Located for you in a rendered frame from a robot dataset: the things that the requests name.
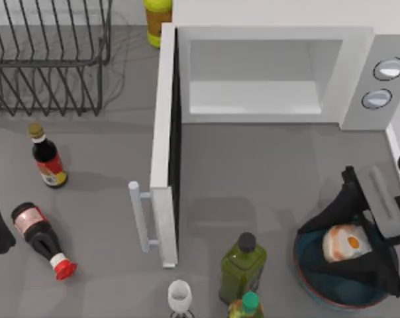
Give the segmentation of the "dark bottle with red cap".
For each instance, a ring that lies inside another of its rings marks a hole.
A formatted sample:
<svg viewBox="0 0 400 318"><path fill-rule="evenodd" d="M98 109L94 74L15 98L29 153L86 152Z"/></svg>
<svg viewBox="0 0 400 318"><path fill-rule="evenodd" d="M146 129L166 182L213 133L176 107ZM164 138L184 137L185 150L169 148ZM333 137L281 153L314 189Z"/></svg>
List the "dark bottle with red cap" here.
<svg viewBox="0 0 400 318"><path fill-rule="evenodd" d="M34 203L18 205L11 213L11 218L16 230L32 249L49 261L58 281L74 274L77 263L64 254L56 232Z"/></svg>

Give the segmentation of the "dark blue bowl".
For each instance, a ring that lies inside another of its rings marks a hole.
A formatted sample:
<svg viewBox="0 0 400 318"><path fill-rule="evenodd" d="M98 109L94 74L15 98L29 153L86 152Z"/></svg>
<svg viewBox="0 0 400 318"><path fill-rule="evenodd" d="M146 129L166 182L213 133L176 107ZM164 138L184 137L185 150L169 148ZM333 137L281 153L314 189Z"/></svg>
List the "dark blue bowl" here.
<svg viewBox="0 0 400 318"><path fill-rule="evenodd" d="M367 238L370 240L372 251L387 249L392 261L399 273L399 260L392 246L381 243L381 235L374 226L374 222L366 218L365 223L356 216L348 224L359 225L363 228ZM373 307L388 297L393 296L384 291L369 287L363 283L330 276L327 274L314 273L306 269L305 263L319 260L323 255L323 237L329 229L314 231L311 233L298 234L293 244L293 261L297 277L302 287L317 302L334 309L344 311L357 311Z"/></svg>

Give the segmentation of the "dark bottle with gold cap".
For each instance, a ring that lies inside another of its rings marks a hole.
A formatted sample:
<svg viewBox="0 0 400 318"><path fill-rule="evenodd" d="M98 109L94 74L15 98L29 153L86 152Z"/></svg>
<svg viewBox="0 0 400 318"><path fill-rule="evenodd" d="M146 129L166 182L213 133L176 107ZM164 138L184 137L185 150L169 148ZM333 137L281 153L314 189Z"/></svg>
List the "dark bottle with gold cap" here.
<svg viewBox="0 0 400 318"><path fill-rule="evenodd" d="M56 145L46 137L39 123L31 123L28 126L28 134L32 140L32 156L43 182L52 188L64 186L68 180L68 174Z"/></svg>

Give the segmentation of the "white microwave door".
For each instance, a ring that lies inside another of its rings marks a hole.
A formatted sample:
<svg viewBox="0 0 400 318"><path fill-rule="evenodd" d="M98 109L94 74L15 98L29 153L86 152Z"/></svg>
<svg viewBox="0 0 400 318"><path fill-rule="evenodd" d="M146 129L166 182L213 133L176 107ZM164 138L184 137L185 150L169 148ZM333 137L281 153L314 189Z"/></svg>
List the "white microwave door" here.
<svg viewBox="0 0 400 318"><path fill-rule="evenodd" d="M181 93L177 27L162 25L150 193L163 268L178 264L181 172Z"/></svg>

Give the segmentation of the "large round microwave knob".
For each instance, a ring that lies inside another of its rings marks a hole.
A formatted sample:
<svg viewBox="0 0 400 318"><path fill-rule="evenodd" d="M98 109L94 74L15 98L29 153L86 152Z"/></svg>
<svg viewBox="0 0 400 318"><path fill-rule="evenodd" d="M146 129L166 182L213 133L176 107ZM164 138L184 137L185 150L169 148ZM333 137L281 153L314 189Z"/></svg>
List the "large round microwave knob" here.
<svg viewBox="0 0 400 318"><path fill-rule="evenodd" d="M378 62L373 70L374 78L379 81L391 81L400 76L400 58L395 57Z"/></svg>

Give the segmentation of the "yellow bottle with green cap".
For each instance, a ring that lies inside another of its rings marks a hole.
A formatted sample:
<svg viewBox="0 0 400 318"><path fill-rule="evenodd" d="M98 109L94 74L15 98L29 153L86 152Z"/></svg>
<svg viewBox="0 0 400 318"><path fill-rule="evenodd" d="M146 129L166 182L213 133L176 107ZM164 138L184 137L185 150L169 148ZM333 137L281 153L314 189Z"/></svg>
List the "yellow bottle with green cap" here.
<svg viewBox="0 0 400 318"><path fill-rule="evenodd" d="M228 318L264 318L258 294L248 291L241 299L233 301L228 307Z"/></svg>

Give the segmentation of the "green bottle with black cap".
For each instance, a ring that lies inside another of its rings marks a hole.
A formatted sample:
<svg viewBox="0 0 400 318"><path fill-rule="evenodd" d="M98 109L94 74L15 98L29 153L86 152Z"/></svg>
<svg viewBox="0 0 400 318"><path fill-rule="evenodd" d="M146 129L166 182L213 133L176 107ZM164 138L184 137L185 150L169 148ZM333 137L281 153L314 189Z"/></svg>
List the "green bottle with black cap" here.
<svg viewBox="0 0 400 318"><path fill-rule="evenodd" d="M243 232L221 260L220 299L230 304L246 292L257 292L266 260L267 252L256 236Z"/></svg>

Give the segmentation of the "small round microwave knob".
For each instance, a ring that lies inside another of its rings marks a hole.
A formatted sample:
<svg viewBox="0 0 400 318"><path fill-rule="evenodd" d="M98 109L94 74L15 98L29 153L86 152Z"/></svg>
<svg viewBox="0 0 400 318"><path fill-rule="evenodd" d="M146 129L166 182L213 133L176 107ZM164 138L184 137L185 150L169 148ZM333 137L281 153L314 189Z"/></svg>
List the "small round microwave knob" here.
<svg viewBox="0 0 400 318"><path fill-rule="evenodd" d="M367 92L362 98L362 106L366 109L380 109L390 103L392 93L388 89Z"/></svg>

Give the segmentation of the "pale microwave oven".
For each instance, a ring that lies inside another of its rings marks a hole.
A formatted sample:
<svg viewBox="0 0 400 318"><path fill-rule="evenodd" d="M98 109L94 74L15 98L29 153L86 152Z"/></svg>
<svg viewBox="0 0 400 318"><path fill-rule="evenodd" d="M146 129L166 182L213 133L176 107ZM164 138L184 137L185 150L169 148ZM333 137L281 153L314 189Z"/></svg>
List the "pale microwave oven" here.
<svg viewBox="0 0 400 318"><path fill-rule="evenodd" d="M382 131L400 104L400 0L174 0L185 123L335 123ZM392 99L366 109L369 91Z"/></svg>

